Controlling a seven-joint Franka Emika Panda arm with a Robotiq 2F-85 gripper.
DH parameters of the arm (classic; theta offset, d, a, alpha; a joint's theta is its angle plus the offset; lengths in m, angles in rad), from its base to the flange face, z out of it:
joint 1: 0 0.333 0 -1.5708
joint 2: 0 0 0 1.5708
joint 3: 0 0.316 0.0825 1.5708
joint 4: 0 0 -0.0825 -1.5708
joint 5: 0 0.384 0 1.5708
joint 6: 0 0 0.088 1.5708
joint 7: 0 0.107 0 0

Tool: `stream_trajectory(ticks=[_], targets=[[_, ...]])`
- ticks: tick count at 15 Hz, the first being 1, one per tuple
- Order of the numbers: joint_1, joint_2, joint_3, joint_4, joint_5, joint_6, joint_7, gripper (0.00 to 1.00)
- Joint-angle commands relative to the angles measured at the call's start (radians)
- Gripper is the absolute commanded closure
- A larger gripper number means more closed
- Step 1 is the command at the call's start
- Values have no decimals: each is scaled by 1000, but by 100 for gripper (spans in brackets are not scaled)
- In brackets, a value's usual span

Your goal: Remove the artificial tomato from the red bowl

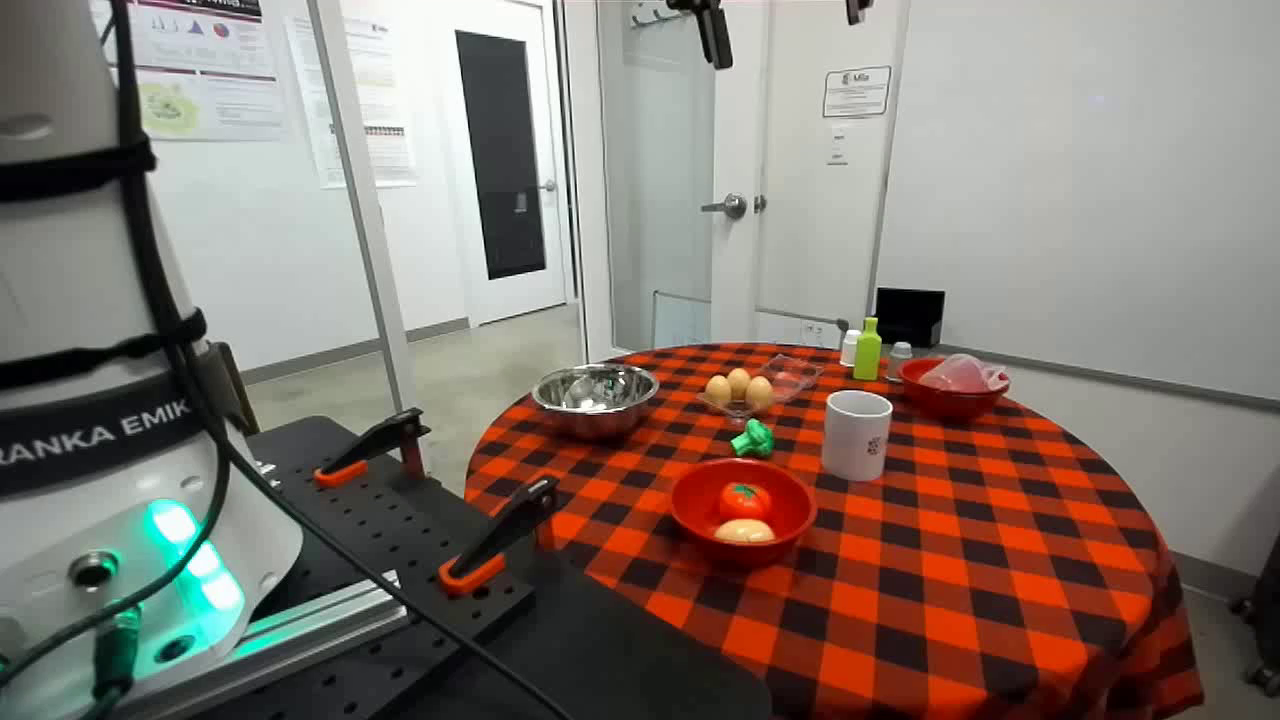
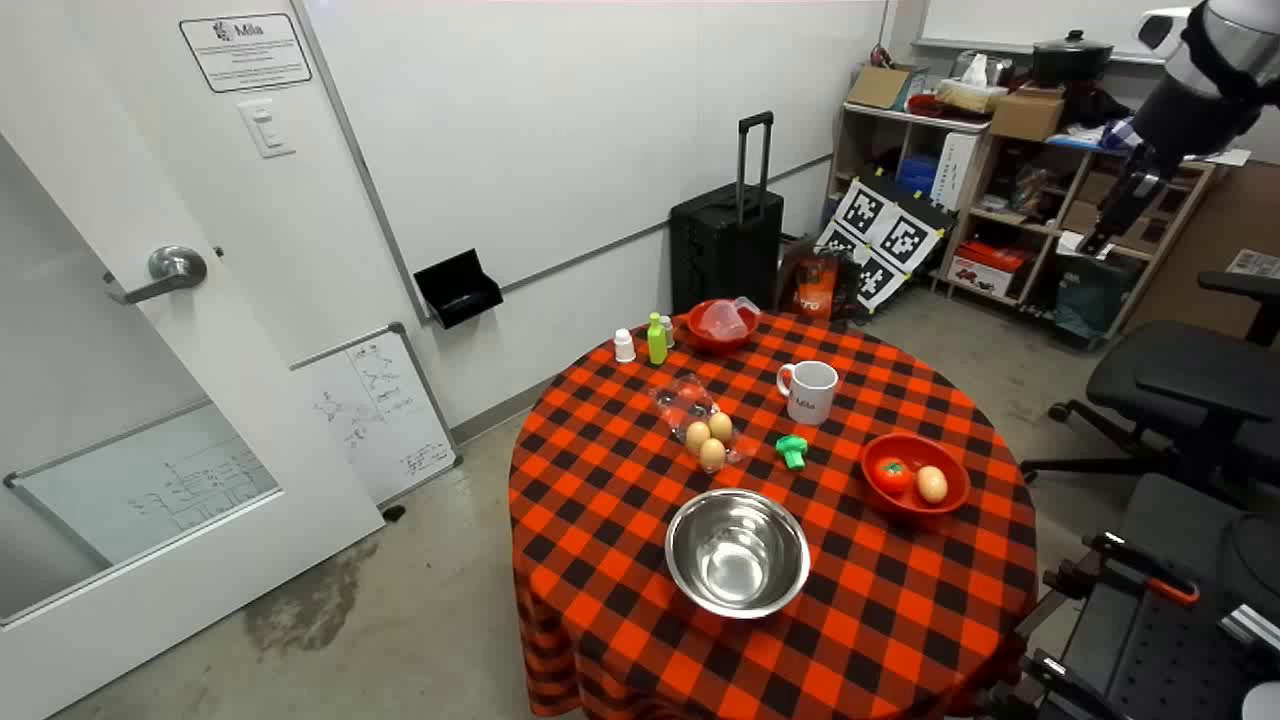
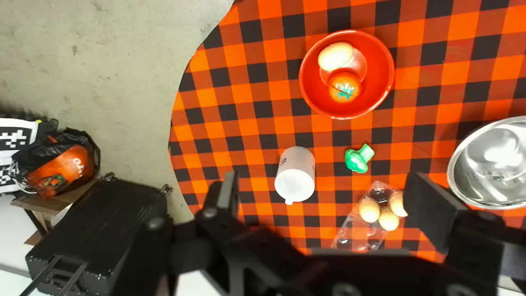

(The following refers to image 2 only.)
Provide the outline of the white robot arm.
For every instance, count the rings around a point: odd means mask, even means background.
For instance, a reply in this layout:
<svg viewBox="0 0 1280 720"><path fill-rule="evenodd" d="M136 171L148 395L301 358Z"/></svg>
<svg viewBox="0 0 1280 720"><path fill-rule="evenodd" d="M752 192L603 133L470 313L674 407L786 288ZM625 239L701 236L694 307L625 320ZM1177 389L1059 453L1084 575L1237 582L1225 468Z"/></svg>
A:
<svg viewBox="0 0 1280 720"><path fill-rule="evenodd" d="M1212 156L1280 105L1280 0L1199 0L1148 101L1106 128L1125 171L1082 239L1100 255L1188 156Z"/></svg>

